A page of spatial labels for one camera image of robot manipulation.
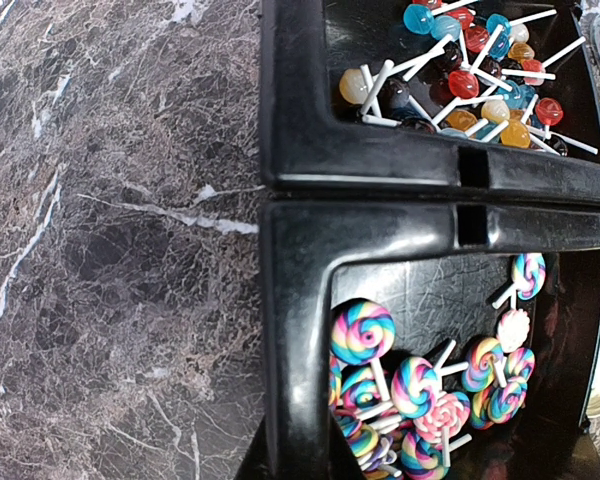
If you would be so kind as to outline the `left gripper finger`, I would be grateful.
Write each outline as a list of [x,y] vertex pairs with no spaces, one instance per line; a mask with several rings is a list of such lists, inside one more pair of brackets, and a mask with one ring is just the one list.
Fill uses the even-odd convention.
[[252,442],[242,460],[235,480],[269,480],[266,418],[258,426]]

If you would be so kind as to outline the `black three-compartment candy tray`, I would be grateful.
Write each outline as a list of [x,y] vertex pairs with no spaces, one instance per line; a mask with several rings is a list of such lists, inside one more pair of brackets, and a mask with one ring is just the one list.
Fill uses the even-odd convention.
[[435,356],[487,334],[511,258],[539,252],[546,282],[527,304],[537,359],[525,408],[479,432],[453,479],[600,479],[586,403],[600,342],[600,107],[580,5],[555,1],[530,41],[551,59],[542,93],[565,116],[567,156],[447,139],[356,120],[337,94],[349,68],[378,71],[432,45],[408,32],[402,1],[266,1],[261,19],[265,420],[270,479],[356,479],[328,407],[332,309],[386,307],[397,327],[387,364]]

